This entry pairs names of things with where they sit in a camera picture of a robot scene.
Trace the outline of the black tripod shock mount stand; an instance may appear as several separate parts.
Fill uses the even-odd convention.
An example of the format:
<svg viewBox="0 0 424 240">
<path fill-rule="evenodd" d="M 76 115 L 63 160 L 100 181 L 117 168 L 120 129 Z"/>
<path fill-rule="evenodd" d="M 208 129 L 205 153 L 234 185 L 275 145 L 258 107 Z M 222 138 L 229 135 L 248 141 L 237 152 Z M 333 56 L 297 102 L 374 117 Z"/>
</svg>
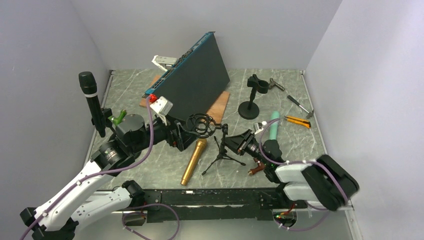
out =
<svg viewBox="0 0 424 240">
<path fill-rule="evenodd" d="M 228 124 L 227 123 L 217 123 L 214 118 L 206 113 L 195 113 L 190 115 L 185 122 L 185 129 L 191 133 L 196 135 L 199 139 L 207 139 L 209 137 L 213 137 L 217 147 L 218 154 L 213 162 L 202 172 L 202 176 L 204 176 L 210 167 L 216 163 L 218 160 L 230 160 L 239 163 L 242 166 L 246 166 L 244 162 L 241 162 L 231 156 L 228 155 L 228 151 L 226 149 L 225 140 L 228 135 Z M 216 130 L 221 130 L 222 137 L 220 143 L 218 143 L 218 139 L 214 136 Z"/>
</svg>

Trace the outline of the gold microphone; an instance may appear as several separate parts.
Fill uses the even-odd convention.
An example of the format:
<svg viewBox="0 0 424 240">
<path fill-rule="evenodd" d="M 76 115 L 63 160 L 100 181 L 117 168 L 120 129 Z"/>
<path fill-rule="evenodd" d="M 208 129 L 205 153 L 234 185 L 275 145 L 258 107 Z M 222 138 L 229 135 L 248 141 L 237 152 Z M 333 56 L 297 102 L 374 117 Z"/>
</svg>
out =
<svg viewBox="0 0 424 240">
<path fill-rule="evenodd" d="M 187 186 L 189 181 L 191 180 L 194 170 L 198 164 L 198 161 L 203 154 L 205 148 L 207 147 L 208 143 L 205 138 L 200 138 L 196 141 L 194 150 L 192 152 L 192 155 L 188 161 L 188 164 L 186 166 L 186 169 L 182 175 L 180 184 L 182 186 Z"/>
</svg>

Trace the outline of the black round base mic stand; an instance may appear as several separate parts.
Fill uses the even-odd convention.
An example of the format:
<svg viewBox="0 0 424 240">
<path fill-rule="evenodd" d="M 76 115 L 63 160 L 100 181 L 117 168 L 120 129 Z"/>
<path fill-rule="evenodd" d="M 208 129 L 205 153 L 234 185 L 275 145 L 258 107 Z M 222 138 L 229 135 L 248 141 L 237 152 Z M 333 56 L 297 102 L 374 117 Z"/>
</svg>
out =
<svg viewBox="0 0 424 240">
<path fill-rule="evenodd" d="M 269 90 L 269 83 L 259 79 L 256 74 L 253 74 L 247 79 L 247 87 L 251 88 L 249 101 L 244 101 L 238 106 L 239 115 L 246 120 L 253 120 L 258 117 L 260 109 L 254 100 L 256 94 L 266 94 Z"/>
</svg>

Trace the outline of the teal green microphone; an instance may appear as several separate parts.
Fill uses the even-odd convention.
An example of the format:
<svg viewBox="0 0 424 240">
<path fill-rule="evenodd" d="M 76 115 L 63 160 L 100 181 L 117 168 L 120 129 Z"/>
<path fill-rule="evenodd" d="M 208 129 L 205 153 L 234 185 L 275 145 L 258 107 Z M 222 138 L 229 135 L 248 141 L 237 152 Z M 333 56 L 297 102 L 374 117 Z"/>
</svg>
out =
<svg viewBox="0 0 424 240">
<path fill-rule="evenodd" d="M 273 111 L 271 114 L 271 120 L 274 119 L 279 119 L 280 118 L 280 113 L 278 111 Z M 278 133 L 278 126 L 279 126 L 279 122 L 275 121 L 274 123 L 272 123 L 269 127 L 269 140 L 276 140 L 277 139 L 277 133 Z"/>
</svg>

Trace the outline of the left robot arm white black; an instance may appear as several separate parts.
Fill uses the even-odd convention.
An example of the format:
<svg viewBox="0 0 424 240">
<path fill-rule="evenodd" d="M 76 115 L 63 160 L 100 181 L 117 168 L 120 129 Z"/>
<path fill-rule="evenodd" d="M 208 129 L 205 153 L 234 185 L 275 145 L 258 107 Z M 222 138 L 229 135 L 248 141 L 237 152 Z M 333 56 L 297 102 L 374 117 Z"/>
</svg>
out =
<svg viewBox="0 0 424 240">
<path fill-rule="evenodd" d="M 119 124 L 107 122 L 112 136 L 95 151 L 82 170 L 55 196 L 38 207 L 20 213 L 25 234 L 34 240 L 71 240 L 87 226 L 108 214 L 129 208 L 139 209 L 145 201 L 144 190 L 127 180 L 111 193 L 94 201 L 88 198 L 121 172 L 142 163 L 138 154 L 148 156 L 155 144 L 165 141 L 184 151 L 198 135 L 179 122 L 163 123 L 160 118 L 145 122 L 139 114 L 125 116 Z"/>
</svg>

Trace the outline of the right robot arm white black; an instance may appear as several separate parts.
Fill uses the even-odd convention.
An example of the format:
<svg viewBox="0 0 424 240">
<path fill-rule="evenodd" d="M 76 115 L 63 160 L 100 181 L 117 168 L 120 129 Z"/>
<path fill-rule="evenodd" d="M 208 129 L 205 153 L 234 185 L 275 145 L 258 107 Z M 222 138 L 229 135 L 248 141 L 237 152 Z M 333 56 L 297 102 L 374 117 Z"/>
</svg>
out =
<svg viewBox="0 0 424 240">
<path fill-rule="evenodd" d="M 275 200 L 282 208 L 304 201 L 337 211 L 360 190 L 355 178 L 328 154 L 312 160 L 287 161 L 282 158 L 277 140 L 259 142 L 250 129 L 227 136 L 224 145 L 235 154 L 248 154 L 264 165 L 266 178 L 278 185 Z"/>
</svg>

